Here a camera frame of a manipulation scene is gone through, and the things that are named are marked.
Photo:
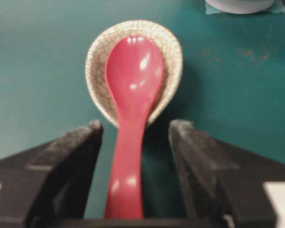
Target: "small bowl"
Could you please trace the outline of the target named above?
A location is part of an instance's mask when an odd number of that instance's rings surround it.
[[[209,5],[235,14],[249,14],[263,11],[276,0],[205,0]]]
[[[114,25],[92,43],[85,61],[85,78],[92,100],[101,113],[118,127],[115,106],[105,83],[105,63],[113,47],[127,36],[151,39],[164,59],[163,84],[155,98],[147,125],[150,125],[173,98],[180,83],[183,59],[176,37],[165,27],[145,20],[130,20]]]

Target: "crackle glaze dish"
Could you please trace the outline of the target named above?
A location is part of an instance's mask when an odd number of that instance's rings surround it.
[[[163,84],[151,108],[150,125],[168,105],[179,85],[183,59],[176,37],[165,27],[145,20],[116,24],[101,33],[92,43],[85,61],[85,78],[89,93],[97,108],[114,126],[118,121],[114,102],[105,83],[105,64],[113,47],[123,38],[141,35],[151,39],[161,51],[164,61]]]

